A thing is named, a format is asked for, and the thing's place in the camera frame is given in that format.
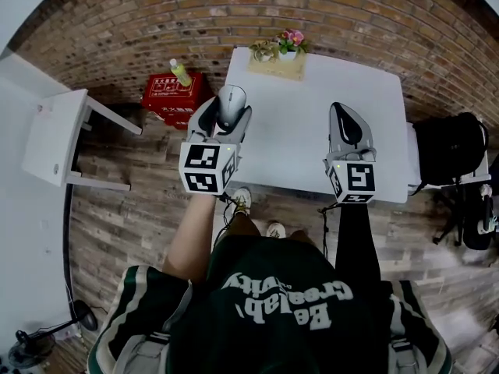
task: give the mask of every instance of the cable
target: cable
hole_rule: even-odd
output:
[[[104,312],[105,312],[107,315],[109,314],[109,312],[108,312],[106,309],[104,309],[102,306],[91,306],[90,308],[91,308],[91,309],[101,309],[101,310],[104,310]]]
[[[218,239],[220,238],[221,234],[228,229],[228,227],[231,225],[232,221],[234,220],[234,217],[235,215],[232,215],[231,217],[231,220],[228,221],[227,220],[227,217],[225,216],[225,214],[227,213],[227,209],[231,206],[231,204],[236,204],[237,205],[237,201],[235,199],[232,199],[230,196],[228,196],[228,194],[226,192],[224,192],[221,196],[218,197],[218,199],[220,201],[222,201],[223,203],[227,203],[227,206],[225,207],[224,209],[224,214],[223,214],[223,218],[224,218],[224,224],[225,226],[218,232],[217,234],[217,237],[215,238],[215,244],[217,243]]]
[[[68,290],[69,301],[71,302],[71,309],[73,309],[73,314],[75,315],[75,318],[77,318],[78,315],[76,314],[75,310],[75,302],[73,301],[73,298],[71,298],[71,291],[69,290],[68,283],[66,282],[65,279],[64,279],[64,284],[65,284],[65,289]]]
[[[327,226],[327,212],[329,210],[333,210],[334,208],[339,208],[341,205],[338,202],[332,203],[330,206],[326,206],[322,209],[318,209],[317,212],[319,212],[322,215],[322,218],[324,219],[324,226],[323,226],[323,235],[322,235],[322,253],[324,255],[324,258],[327,259],[328,255],[328,250],[327,250],[327,244],[326,244],[326,234],[329,232],[329,227]]]
[[[65,323],[60,323],[60,324],[55,324],[54,326],[50,326],[50,327],[40,327],[38,330],[36,330],[34,333],[30,334],[30,337],[32,337],[33,335],[36,335],[36,334],[39,334],[40,333],[40,330],[51,330],[52,328],[55,328],[57,326],[63,326],[64,324],[67,324],[69,323],[71,320],[68,320],[66,321]]]

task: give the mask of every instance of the computer mouse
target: computer mouse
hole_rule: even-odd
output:
[[[241,110],[246,105],[246,93],[239,86],[226,84],[218,92],[220,109],[218,111],[218,125],[228,130],[235,125]]]
[[[359,124],[347,112],[347,110],[351,111],[351,109],[342,103],[333,103],[333,106],[336,108],[336,115],[338,116],[340,137],[345,143],[356,146],[360,143],[363,134]]]

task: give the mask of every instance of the black backpack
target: black backpack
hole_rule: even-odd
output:
[[[474,114],[430,118],[414,124],[419,150],[421,184],[458,184],[475,171],[487,151],[489,135]]]

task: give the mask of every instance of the white shoe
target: white shoe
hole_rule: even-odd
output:
[[[268,227],[266,236],[273,238],[286,238],[286,229],[281,223],[275,221]]]
[[[250,215],[251,192],[246,187],[236,190],[232,195],[232,199],[237,201],[237,205],[233,203],[231,206],[232,216],[236,213],[244,213],[246,216]]]

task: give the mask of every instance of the white table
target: white table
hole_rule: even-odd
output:
[[[409,152],[409,167],[408,167],[408,185],[409,189],[415,190],[421,184],[421,172],[419,170],[419,151],[416,130],[412,127],[412,123],[407,122],[407,146]],[[483,155],[482,162],[479,167],[473,172],[461,177],[461,184],[469,184],[476,182],[487,182],[491,179],[489,175],[489,160],[487,152]],[[441,189],[442,186],[427,185],[425,189]]]
[[[407,200],[407,133],[400,79],[340,59],[308,54],[303,81],[248,72],[248,48],[235,48],[225,84],[242,87],[253,116],[233,180],[334,194],[323,159],[335,101],[369,124],[376,157],[375,199]]]
[[[142,129],[76,90],[43,99],[34,116],[24,154],[23,169],[54,185],[65,183],[103,189],[130,190],[129,184],[84,178],[71,171],[80,129],[91,130],[85,122],[92,110],[135,134]]]

